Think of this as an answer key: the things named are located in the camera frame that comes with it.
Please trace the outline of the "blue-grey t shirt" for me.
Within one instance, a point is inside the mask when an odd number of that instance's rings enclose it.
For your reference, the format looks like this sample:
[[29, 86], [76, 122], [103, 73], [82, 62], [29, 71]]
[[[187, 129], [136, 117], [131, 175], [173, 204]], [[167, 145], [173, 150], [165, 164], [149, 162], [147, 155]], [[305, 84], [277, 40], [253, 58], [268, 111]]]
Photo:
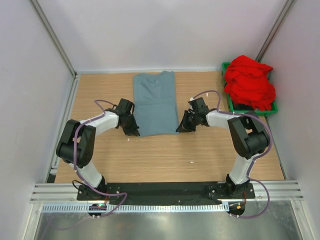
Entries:
[[133, 76], [134, 118], [141, 137], [177, 135], [179, 126], [173, 71]]

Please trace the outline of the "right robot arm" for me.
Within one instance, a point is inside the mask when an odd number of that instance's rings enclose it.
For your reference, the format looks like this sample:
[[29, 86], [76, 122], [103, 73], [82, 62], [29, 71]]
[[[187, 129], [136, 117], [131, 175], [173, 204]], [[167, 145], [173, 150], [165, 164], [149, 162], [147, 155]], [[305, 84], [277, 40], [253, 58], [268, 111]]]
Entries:
[[176, 132], [194, 132], [198, 125], [228, 130], [237, 156], [232, 170], [226, 176], [225, 192], [231, 198], [242, 196], [249, 187], [256, 160], [272, 145], [266, 126], [253, 111], [237, 114], [218, 108], [210, 109], [202, 97], [188, 103], [190, 108], [184, 111]]

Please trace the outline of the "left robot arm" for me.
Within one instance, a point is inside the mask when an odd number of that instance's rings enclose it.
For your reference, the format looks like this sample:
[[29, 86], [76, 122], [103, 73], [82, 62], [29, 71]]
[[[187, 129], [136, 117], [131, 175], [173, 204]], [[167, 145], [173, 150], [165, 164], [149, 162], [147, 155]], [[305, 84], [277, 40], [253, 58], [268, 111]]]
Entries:
[[126, 136], [140, 135], [134, 117], [135, 104], [120, 99], [118, 104], [98, 99], [94, 103], [102, 110], [101, 114], [77, 121], [68, 120], [56, 147], [56, 155], [73, 170], [86, 185], [93, 199], [101, 200], [108, 196], [106, 181], [93, 163], [96, 137], [111, 129], [122, 128]]

